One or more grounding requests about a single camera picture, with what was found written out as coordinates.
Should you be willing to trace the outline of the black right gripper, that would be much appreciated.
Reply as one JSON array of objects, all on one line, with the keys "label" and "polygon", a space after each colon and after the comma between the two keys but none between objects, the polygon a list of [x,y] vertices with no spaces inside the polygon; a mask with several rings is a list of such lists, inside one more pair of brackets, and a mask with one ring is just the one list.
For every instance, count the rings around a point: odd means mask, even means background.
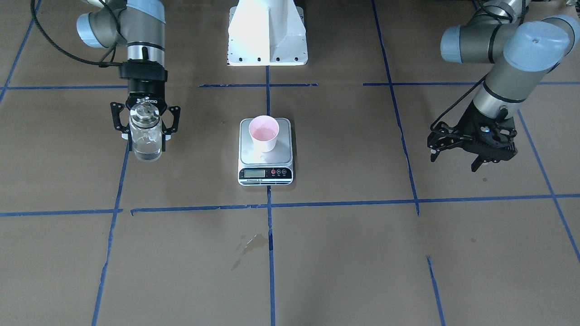
[{"label": "black right gripper", "polygon": [[[129,140],[130,129],[121,122],[121,113],[125,107],[132,109],[137,99],[149,97],[150,102],[157,107],[162,118],[162,134],[170,136],[178,132],[182,108],[167,106],[165,101],[165,83],[168,80],[167,70],[154,61],[127,61],[119,67],[121,79],[128,81],[128,99],[123,103],[110,102],[114,129],[121,132],[125,140]],[[170,114],[170,125],[165,122],[165,114]]]}]

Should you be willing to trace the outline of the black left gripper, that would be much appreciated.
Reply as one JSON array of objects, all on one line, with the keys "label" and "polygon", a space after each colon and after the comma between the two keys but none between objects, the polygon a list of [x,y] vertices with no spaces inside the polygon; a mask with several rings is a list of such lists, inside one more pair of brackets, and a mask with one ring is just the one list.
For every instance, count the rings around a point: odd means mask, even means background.
[{"label": "black left gripper", "polygon": [[475,173],[485,163],[509,161],[518,153],[514,143],[517,135],[514,119],[508,118],[508,110],[504,106],[497,117],[489,118],[470,104],[456,126],[451,127],[437,119],[430,130],[427,146],[432,163],[442,151],[460,147],[478,155],[471,164],[471,171]]}]

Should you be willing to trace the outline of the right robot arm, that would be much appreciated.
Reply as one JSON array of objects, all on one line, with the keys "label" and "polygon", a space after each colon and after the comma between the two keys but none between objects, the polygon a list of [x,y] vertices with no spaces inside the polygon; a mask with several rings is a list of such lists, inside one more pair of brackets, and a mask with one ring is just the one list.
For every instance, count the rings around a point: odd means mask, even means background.
[{"label": "right robot arm", "polygon": [[168,106],[165,99],[165,84],[168,71],[165,69],[165,8],[159,0],[90,0],[89,4],[99,8],[77,19],[77,33],[81,40],[93,48],[114,52],[118,46],[127,49],[124,62],[98,61],[79,58],[58,46],[45,32],[37,18],[37,2],[29,3],[32,21],[46,41],[60,53],[73,60],[101,68],[117,67],[119,76],[128,82],[128,99],[124,104],[112,103],[114,128],[130,134],[128,126],[120,121],[120,112],[136,105],[144,98],[149,99],[162,115],[170,112],[173,123],[170,127],[161,124],[163,140],[170,139],[178,131],[180,107]]}]

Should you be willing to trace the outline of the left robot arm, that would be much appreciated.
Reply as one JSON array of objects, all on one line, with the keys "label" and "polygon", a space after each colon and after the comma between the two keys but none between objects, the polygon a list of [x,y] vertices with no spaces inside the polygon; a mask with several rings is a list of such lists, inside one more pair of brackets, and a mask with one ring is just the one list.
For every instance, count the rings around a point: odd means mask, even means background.
[{"label": "left robot arm", "polygon": [[543,77],[579,45],[579,21],[567,14],[525,21],[528,0],[491,0],[466,25],[445,31],[440,54],[448,62],[488,62],[492,68],[471,90],[476,95],[455,126],[437,118],[427,146],[434,162],[442,151],[460,148],[486,163],[517,154],[514,116]]}]

